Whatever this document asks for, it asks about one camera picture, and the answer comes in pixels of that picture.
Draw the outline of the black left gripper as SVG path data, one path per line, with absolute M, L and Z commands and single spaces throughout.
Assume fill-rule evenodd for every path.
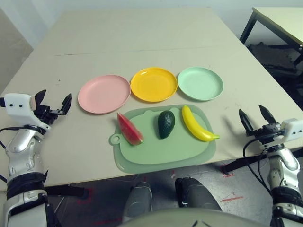
M 52 125 L 59 115 L 66 115 L 71 107 L 72 93 L 69 93 L 62 102 L 60 110 L 52 110 L 50 106 L 40 105 L 46 94 L 46 89 L 39 91 L 35 95 L 36 110 L 35 116 L 43 123 Z

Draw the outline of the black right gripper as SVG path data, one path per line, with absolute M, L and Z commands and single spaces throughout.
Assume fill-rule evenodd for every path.
M 263 118 L 268 122 L 267 125 L 263 125 L 260 129 L 253 130 L 248 116 L 241 109 L 239 109 L 240 121 L 245 128 L 247 136 L 254 136 L 258 138 L 261 143 L 273 142 L 275 137 L 282 135 L 280 131 L 281 125 L 277 123 L 272 113 L 266 107 L 259 105 L 259 109 Z

